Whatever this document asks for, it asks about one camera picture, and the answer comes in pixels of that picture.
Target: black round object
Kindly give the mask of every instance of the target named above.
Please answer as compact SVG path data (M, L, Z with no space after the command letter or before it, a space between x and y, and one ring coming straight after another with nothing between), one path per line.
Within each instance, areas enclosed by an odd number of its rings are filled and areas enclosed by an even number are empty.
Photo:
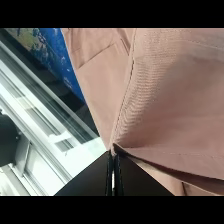
M0 114L0 167L14 162L18 137L16 126L10 117Z

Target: pocket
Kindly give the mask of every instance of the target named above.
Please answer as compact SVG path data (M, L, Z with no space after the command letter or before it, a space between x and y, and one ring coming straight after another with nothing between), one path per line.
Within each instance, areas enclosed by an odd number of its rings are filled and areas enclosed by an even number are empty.
M106 146L117 106L124 95L127 62L127 51L122 40L118 39L76 70L82 92Z

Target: pink garment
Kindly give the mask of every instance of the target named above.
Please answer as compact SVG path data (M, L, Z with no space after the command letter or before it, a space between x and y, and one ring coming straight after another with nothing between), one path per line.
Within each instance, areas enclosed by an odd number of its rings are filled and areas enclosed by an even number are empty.
M224 194L224 29L63 32L107 148Z

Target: black object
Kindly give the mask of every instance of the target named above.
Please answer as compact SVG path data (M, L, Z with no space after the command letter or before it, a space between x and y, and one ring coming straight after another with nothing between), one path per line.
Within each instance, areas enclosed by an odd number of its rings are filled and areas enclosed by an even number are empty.
M0 114L0 167L14 163L19 135L13 121Z
M125 153L104 153L64 186L56 196L172 196ZM115 189L112 189L114 171Z

